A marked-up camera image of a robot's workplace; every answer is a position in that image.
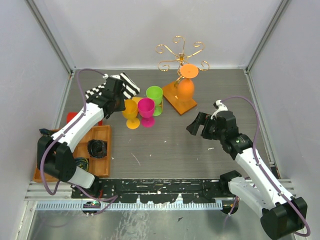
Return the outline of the yellow-orange plastic wine glass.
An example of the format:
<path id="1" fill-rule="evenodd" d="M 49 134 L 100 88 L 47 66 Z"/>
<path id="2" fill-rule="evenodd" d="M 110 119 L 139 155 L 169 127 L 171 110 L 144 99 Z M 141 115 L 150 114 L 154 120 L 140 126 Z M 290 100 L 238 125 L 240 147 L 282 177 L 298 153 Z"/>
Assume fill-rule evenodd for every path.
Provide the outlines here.
<path id="1" fill-rule="evenodd" d="M 131 129 L 137 129 L 140 126 L 140 120 L 138 116 L 138 105 L 132 99 L 126 99 L 124 101 L 125 110 L 122 111 L 123 117 L 126 119 L 126 126 Z"/>

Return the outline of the gold wire wine glass rack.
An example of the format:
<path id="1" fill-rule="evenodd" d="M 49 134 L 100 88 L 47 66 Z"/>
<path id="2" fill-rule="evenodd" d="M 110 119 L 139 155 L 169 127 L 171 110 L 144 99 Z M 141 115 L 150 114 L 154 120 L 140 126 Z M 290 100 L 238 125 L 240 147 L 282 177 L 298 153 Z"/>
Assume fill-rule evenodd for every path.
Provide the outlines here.
<path id="1" fill-rule="evenodd" d="M 192 54 L 186 54 L 185 53 L 185 44 L 186 44 L 186 40 L 183 36 L 180 35 L 176 35 L 173 37 L 172 42 L 174 44 L 179 44 L 180 42 L 182 42 L 182 50 L 180 53 L 175 53 L 173 52 L 167 45 L 165 44 L 158 44 L 155 47 L 155 51 L 158 54 L 163 54 L 165 52 L 165 50 L 167 50 L 168 52 L 170 52 L 173 56 L 174 59 L 173 60 L 163 60 L 160 61 L 157 65 L 157 68 L 162 71 L 162 72 L 167 72 L 171 69 L 170 64 L 173 62 L 177 62 L 178 63 L 178 68 L 177 68 L 177 79 L 174 80 L 173 82 L 165 85 L 164 87 L 162 87 L 163 90 L 163 96 L 164 98 L 168 101 L 168 103 L 173 107 L 173 109 L 175 109 L 175 111 L 179 114 L 179 115 L 183 115 L 185 113 L 187 113 L 188 111 L 190 111 L 191 109 L 195 108 L 198 104 L 197 102 L 193 99 L 186 101 L 186 102 L 182 102 L 178 100 L 177 97 L 177 86 L 180 83 L 180 81 L 182 80 L 182 76 L 180 73 L 180 69 L 183 65 L 186 64 L 191 64 L 189 63 L 189 59 L 196 56 L 197 54 L 201 53 L 204 49 L 205 49 L 205 44 L 201 41 L 196 41 L 193 43 L 193 47 L 197 49 L 196 52 L 192 53 Z M 196 67 L 198 68 L 198 73 L 199 72 L 205 72 L 208 71 L 210 69 L 210 65 L 207 61 L 202 61 L 200 63 L 201 67 Z"/>

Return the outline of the orange plastic wine glass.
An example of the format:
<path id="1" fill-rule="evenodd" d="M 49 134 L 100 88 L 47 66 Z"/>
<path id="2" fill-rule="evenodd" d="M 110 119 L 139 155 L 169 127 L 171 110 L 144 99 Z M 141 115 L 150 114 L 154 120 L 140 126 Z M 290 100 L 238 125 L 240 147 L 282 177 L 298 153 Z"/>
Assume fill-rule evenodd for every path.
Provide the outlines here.
<path id="1" fill-rule="evenodd" d="M 185 64 L 180 68 L 182 80 L 177 85 L 177 99 L 181 102 L 188 102 L 192 99 L 195 92 L 195 85 L 192 81 L 199 70 L 194 64 Z"/>

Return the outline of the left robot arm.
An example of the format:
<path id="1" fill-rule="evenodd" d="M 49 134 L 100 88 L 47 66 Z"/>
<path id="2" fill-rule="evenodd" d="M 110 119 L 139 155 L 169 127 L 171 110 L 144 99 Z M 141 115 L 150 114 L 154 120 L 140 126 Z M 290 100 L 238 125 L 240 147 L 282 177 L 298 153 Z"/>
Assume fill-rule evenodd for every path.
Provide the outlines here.
<path id="1" fill-rule="evenodd" d="M 114 112 L 125 109 L 125 85 L 120 78 L 109 76 L 104 84 L 83 95 L 83 107 L 77 115 L 58 132 L 42 136 L 37 142 L 37 167 L 45 186 L 45 175 L 60 182 L 82 188 L 88 198 L 100 193 L 97 177 L 76 165 L 73 152 L 89 130 Z"/>

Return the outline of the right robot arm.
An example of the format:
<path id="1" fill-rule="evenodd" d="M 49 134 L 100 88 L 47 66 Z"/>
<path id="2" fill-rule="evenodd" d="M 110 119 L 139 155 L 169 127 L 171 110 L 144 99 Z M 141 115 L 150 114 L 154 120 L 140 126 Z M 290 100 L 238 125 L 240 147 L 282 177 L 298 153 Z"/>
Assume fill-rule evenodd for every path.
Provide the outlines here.
<path id="1" fill-rule="evenodd" d="M 306 227 L 308 205 L 302 197 L 294 197 L 273 175 L 251 139 L 239 132 L 236 118 L 231 111 L 224 110 L 216 115 L 199 112 L 187 126 L 191 135 L 196 135 L 203 126 L 201 136 L 217 140 L 223 150 L 248 174 L 254 185 L 246 182 L 237 171 L 222 174 L 219 191 L 225 197 L 236 195 L 258 216 L 264 232 L 272 240 L 297 233 Z"/>

